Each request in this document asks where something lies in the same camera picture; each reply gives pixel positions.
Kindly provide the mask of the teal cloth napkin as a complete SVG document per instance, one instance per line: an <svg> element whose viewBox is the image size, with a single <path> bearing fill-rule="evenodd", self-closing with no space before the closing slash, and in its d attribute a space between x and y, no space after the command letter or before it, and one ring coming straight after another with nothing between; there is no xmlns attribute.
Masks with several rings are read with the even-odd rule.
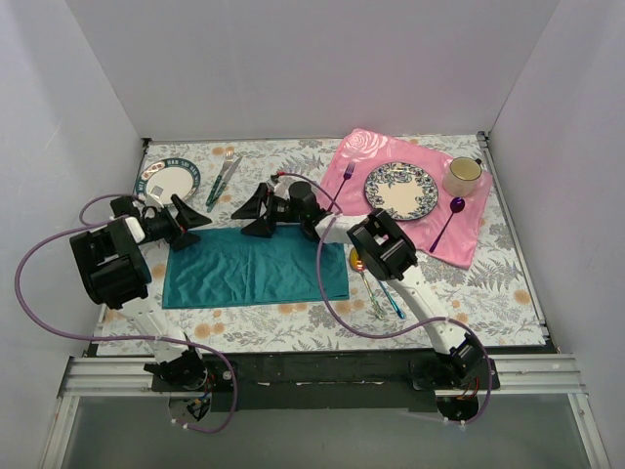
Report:
<svg viewBox="0 0 625 469"><path fill-rule="evenodd" d="M198 230L199 241L170 251L163 286L165 309L212 309L317 302L317 243L297 227L270 238L238 229Z"/></svg>

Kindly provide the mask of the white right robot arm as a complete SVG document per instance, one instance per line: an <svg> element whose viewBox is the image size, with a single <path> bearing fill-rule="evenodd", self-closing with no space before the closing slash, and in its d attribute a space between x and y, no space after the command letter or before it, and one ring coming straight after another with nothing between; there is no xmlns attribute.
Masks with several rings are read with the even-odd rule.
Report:
<svg viewBox="0 0 625 469"><path fill-rule="evenodd" d="M280 174L270 183L261 183L254 194L231 215L248 220L246 235L270 237L278 224L296 224L306 238L317 243L316 277L322 301L336 322L354 335L385 340L422 327L436 353L443 380L453 388L475 381L491 390L494 368L485 348L467 325L447 317L444 308L418 267L416 248L408 235L383 209L367 215L346 216L335 203L323 208L313 192L313 183L302 179L288 187L288 196L275 194ZM417 322L403 330L372 334L344 322L329 302L321 274L321 250L325 244L352 246L366 269L399 295Z"/></svg>

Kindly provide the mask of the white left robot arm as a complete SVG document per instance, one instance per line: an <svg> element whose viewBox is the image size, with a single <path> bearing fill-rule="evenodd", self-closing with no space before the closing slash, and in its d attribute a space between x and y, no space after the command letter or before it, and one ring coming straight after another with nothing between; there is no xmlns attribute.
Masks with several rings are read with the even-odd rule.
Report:
<svg viewBox="0 0 625 469"><path fill-rule="evenodd" d="M174 212L156 195L146 201L125 194L108 198L112 220L69 241L88 296L121 314L147 342L155 359L146 366L147 372L189 391L206 387L209 371L201 353L157 309L149 293L152 275L140 246L164 240L179 252L200 241L193 229L212 220L175 194L171 196Z"/></svg>

